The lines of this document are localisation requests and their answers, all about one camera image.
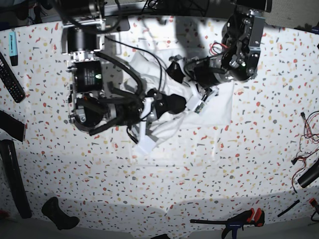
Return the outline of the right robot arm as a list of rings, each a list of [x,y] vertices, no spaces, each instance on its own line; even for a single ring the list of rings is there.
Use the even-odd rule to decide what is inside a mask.
[[[148,134],[150,124],[165,113],[183,112],[186,99],[166,94],[162,81],[149,87],[134,69],[104,52],[105,40],[120,28],[120,10],[115,18],[107,19],[102,0],[53,0],[51,5],[62,18],[62,52],[70,57],[71,123],[91,136],[125,126],[130,139],[142,151],[151,150],[156,142]],[[127,73],[133,87],[122,90],[111,80],[105,80],[103,63]]]

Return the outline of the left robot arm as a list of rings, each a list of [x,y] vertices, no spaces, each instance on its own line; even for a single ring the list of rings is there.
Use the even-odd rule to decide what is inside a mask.
[[[186,76],[192,91],[189,100],[173,97],[177,105],[173,108],[178,113],[188,108],[200,113],[210,97],[219,94],[218,85],[231,81],[247,82],[257,75],[257,65],[261,53],[261,38],[265,25],[263,12],[271,12],[270,0],[234,0],[233,14],[224,26],[221,52],[214,51],[212,56],[204,58],[182,58],[179,55],[170,57],[171,64],[167,74],[178,83]]]

